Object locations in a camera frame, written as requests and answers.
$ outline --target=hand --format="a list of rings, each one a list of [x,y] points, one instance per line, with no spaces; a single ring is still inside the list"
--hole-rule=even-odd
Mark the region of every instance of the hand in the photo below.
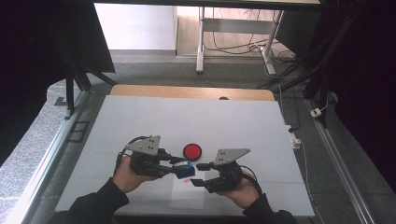
[[[130,167],[131,157],[125,156],[116,174],[113,177],[113,182],[124,193],[129,193],[137,189],[143,182],[157,179],[157,177],[136,175],[134,170]]]
[[[217,194],[233,200],[236,205],[243,209],[250,207],[260,196],[253,183],[245,178],[242,178],[241,183],[236,189],[220,191],[217,192]]]

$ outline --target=sleeve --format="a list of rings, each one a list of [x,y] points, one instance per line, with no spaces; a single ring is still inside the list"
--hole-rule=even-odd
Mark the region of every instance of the sleeve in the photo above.
[[[243,213],[252,224],[298,224],[294,216],[288,211],[273,212],[265,194],[260,196]]]
[[[129,203],[123,193],[112,181],[108,181],[96,192],[76,199],[67,215],[67,223],[111,223],[114,212]]]

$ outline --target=red button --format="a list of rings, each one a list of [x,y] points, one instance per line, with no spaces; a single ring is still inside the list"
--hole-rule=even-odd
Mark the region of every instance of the red button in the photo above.
[[[184,158],[188,161],[198,161],[201,158],[202,150],[200,146],[191,143],[184,147],[183,155]]]

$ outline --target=gray carpet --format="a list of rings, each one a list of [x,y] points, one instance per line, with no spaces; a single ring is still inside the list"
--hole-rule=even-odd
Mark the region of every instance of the gray carpet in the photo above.
[[[194,60],[190,59],[153,55],[148,57],[147,63],[138,60],[138,63],[134,63],[133,56],[128,60],[123,60],[120,63],[114,60],[117,74],[108,75],[122,84],[241,89],[255,89],[258,85],[271,79],[265,75],[261,60],[243,61],[241,63],[230,63],[230,61],[227,61],[225,63],[223,60],[208,59],[205,60],[205,71],[201,75],[196,75]],[[276,66],[276,70],[282,71],[286,67],[285,64],[280,64]],[[296,77],[300,73],[301,71],[295,71],[290,75],[291,77],[280,79],[279,81],[291,80],[292,77]],[[90,100],[85,105],[84,112],[78,118],[79,124],[88,124],[87,132],[79,136],[76,136],[76,134],[80,133],[70,133],[69,140],[79,139],[80,141],[68,141],[65,144],[50,171],[49,178],[46,179],[43,188],[39,191],[25,223],[46,223],[54,214],[56,203],[62,195],[68,177],[71,175],[79,153],[83,149],[84,142],[94,124],[100,106],[111,90],[106,83],[96,77],[90,76],[90,80],[92,82]],[[282,105],[286,122],[292,127],[300,126],[296,131],[296,135],[304,141],[309,187],[315,205],[325,223],[360,223],[354,206],[350,202],[326,148],[318,135],[314,122],[309,116],[304,99],[299,97],[303,88],[304,84],[297,86],[295,94],[292,90],[283,92]],[[280,96],[277,95],[276,99],[280,101]],[[396,223],[396,215],[391,212],[391,209],[396,207],[395,194],[375,169],[369,158],[367,158],[359,144],[356,143],[338,120],[333,112],[333,104],[328,106],[328,122],[329,131],[336,145],[341,149],[347,167],[350,169],[350,173],[360,188],[377,223]],[[53,126],[54,124],[48,124],[43,121],[42,125]],[[52,133],[45,134],[50,139]],[[296,150],[295,155],[302,175],[305,176],[304,151],[302,149]],[[8,183],[15,185],[16,182],[9,180]],[[3,184],[0,189],[8,189],[8,187]],[[2,197],[7,197],[7,193],[3,193]],[[9,201],[2,200],[2,214],[4,207],[12,207],[12,204],[18,199],[18,193],[14,193],[13,197],[14,200],[11,200],[11,197],[8,197]],[[299,223],[321,223],[318,216],[312,218],[299,217],[298,220]]]

